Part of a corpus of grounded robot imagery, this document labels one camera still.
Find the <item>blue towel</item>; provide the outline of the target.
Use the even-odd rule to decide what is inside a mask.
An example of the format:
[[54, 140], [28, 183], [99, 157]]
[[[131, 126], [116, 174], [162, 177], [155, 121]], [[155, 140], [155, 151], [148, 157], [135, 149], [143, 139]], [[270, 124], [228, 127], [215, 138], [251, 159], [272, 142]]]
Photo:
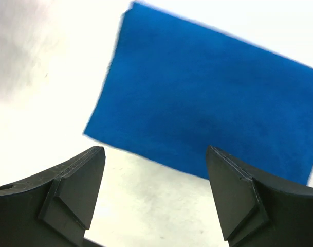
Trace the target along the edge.
[[204, 179], [218, 147], [306, 185], [313, 69], [134, 2], [84, 134]]

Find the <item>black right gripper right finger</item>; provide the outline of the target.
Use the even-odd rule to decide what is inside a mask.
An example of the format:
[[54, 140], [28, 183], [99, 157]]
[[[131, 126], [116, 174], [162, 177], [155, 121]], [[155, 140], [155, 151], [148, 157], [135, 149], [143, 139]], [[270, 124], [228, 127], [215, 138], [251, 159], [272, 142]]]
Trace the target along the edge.
[[206, 166], [229, 246], [313, 246], [313, 188], [209, 146]]

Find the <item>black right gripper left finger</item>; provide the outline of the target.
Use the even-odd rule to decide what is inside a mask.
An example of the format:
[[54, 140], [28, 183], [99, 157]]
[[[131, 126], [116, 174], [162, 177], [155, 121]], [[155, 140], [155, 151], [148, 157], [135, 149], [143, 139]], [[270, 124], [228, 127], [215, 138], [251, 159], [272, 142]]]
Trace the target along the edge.
[[0, 246], [95, 246], [90, 228], [105, 166], [93, 146], [73, 158], [0, 186]]

